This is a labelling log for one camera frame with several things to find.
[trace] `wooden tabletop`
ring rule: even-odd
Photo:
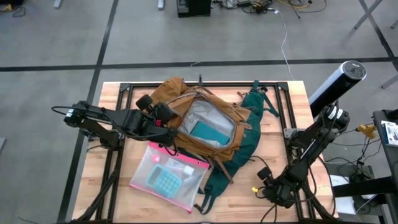
[[[313,119],[304,84],[301,81],[288,83],[297,127],[307,128],[313,123]],[[103,84],[98,106],[115,109],[119,84],[119,82]],[[236,92],[249,91],[248,87],[211,87],[209,89],[227,102],[240,102],[241,98]],[[135,88],[131,108],[136,108],[136,100],[142,95],[151,94],[153,90],[153,88]],[[269,88],[267,96],[277,108],[275,90]],[[282,101],[289,128],[290,123],[284,93],[282,93]],[[216,199],[213,209],[207,215],[201,215],[195,209],[189,214],[184,209],[161,198],[129,187],[129,181],[141,161],[146,146],[146,142],[132,139],[126,141],[113,222],[259,222],[264,213],[273,206],[266,199],[256,198],[251,190],[252,187],[262,186],[261,180],[256,175],[264,167],[264,164],[260,161],[249,161],[238,170],[238,173],[233,177],[234,184],[229,185],[224,193]],[[106,153],[107,151],[100,147],[87,153],[73,218],[79,217],[99,192]],[[287,164],[280,120],[268,112],[264,113],[261,120],[261,140],[253,155],[261,156],[269,164],[274,177],[277,177]],[[320,161],[314,162],[312,170],[317,182],[316,196],[323,206],[331,212],[333,210],[333,196],[327,172]],[[203,179],[202,186],[205,185],[209,174],[210,171]],[[310,186],[314,190],[312,181],[310,181]],[[195,201],[201,205],[203,196],[197,195]],[[308,216],[306,204],[302,203],[302,206],[304,214]],[[273,220],[274,211],[270,212],[264,221],[272,222]],[[289,209],[278,207],[277,221],[297,221],[295,206]]]

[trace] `calculator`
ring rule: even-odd
[[[154,189],[156,193],[174,198],[181,187],[181,179],[168,171],[164,166],[156,164],[147,179],[147,185]]]

